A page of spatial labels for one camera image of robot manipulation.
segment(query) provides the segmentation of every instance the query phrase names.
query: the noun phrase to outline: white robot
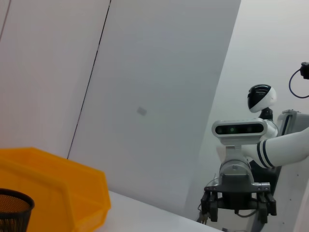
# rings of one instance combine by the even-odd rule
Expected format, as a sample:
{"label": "white robot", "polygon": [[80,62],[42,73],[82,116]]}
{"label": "white robot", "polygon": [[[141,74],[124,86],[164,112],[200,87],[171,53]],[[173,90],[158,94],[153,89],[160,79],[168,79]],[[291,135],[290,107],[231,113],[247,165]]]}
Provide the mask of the white robot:
{"label": "white robot", "polygon": [[[309,63],[302,63],[302,67],[306,67],[301,73],[306,73],[308,79]],[[219,183],[204,188],[201,199],[204,218],[217,221],[218,208],[234,210],[238,215],[239,210],[255,209],[256,219],[263,225],[269,214],[277,214],[273,198],[275,184],[255,183],[248,157],[270,173],[277,172],[277,176],[281,166],[304,160],[309,156],[309,115],[294,110],[284,111],[279,116],[278,129],[272,122],[269,108],[276,99],[276,91],[271,86],[253,86],[248,94],[248,107],[253,113],[261,111],[259,118],[216,121],[213,124],[212,133],[225,145],[226,158],[220,167]]]}

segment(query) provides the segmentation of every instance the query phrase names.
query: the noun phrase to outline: orange plastic bin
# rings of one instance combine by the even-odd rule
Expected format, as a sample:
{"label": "orange plastic bin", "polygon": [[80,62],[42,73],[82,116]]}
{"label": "orange plastic bin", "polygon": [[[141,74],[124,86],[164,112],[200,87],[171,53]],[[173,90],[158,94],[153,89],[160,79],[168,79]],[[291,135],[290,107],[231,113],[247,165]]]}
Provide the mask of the orange plastic bin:
{"label": "orange plastic bin", "polygon": [[28,232],[91,232],[111,208],[103,172],[35,148],[0,149],[0,188],[34,200]]}

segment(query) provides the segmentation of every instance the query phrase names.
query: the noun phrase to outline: table surface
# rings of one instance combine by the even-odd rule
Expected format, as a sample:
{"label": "table surface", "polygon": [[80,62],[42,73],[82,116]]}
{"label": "table surface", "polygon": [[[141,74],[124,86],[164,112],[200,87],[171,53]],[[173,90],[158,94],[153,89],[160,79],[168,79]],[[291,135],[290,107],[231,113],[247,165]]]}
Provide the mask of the table surface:
{"label": "table surface", "polygon": [[218,232],[219,230],[110,191],[112,209],[96,232]]}

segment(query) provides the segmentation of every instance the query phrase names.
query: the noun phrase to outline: white robotic arm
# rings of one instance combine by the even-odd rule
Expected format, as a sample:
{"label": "white robotic arm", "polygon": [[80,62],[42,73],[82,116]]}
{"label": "white robotic arm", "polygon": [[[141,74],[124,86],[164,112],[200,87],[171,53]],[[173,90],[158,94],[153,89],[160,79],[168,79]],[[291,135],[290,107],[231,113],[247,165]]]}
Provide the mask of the white robotic arm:
{"label": "white robotic arm", "polygon": [[243,145],[244,156],[251,157],[263,168],[283,166],[309,156],[309,128],[277,138],[260,141],[257,145]]}

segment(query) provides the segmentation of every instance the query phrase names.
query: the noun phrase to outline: mesh wastebasket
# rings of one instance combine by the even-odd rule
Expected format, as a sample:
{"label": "mesh wastebasket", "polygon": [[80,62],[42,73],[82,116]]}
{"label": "mesh wastebasket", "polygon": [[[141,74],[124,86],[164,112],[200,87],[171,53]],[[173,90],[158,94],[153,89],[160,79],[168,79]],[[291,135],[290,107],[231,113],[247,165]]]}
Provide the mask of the mesh wastebasket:
{"label": "mesh wastebasket", "polygon": [[0,188],[0,232],[26,232],[33,207],[29,196]]}

